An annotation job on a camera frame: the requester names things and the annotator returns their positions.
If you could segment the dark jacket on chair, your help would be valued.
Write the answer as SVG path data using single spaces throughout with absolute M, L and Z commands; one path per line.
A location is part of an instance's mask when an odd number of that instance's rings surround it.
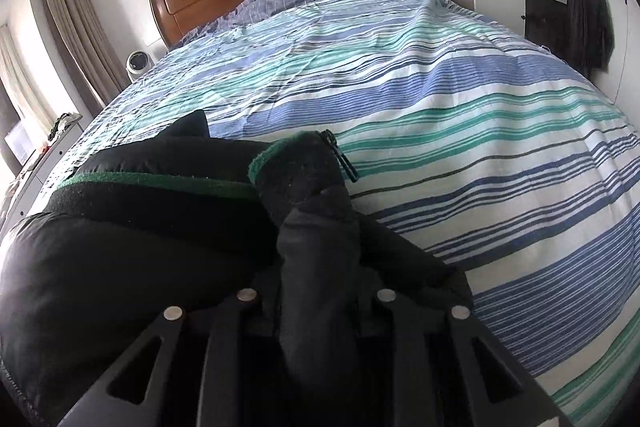
M 607 69 L 615 46 L 608 0 L 567 0 L 566 61 L 591 79 L 596 69 Z

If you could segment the black puffer jacket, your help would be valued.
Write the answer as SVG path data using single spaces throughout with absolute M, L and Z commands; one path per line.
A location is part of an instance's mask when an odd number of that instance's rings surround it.
M 242 288 L 276 343 L 268 426 L 373 425 L 375 294 L 472 306 L 464 274 L 363 216 L 329 131 L 214 139 L 196 110 L 93 154 L 1 245 L 1 421 L 56 426 L 167 308 Z

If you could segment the beige curtain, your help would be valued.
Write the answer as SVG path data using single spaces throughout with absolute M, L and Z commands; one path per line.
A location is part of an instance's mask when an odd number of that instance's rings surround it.
M 44 0 L 55 35 L 64 46 L 70 75 L 92 116 L 129 85 L 91 0 Z

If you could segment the white low drawer cabinet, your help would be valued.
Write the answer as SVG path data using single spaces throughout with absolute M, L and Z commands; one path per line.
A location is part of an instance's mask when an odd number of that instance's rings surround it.
M 54 126 L 53 141 L 27 159 L 1 199 L 1 235 L 25 218 L 50 172 L 84 132 L 80 114 L 63 114 Z

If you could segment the window with dark frame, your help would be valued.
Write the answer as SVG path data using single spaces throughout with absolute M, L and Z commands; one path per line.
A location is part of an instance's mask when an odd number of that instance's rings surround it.
M 18 113 L 3 84 L 0 84 L 1 159 L 13 176 L 17 176 L 38 150 L 37 135 Z

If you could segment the striped blue green duvet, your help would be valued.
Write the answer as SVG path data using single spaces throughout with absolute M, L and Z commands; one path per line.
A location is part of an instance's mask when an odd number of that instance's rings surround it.
M 48 176 L 201 109 L 216 138 L 329 129 L 358 210 L 465 271 L 576 426 L 639 374 L 639 133 L 548 50 L 450 0 L 242 0 L 170 40 Z

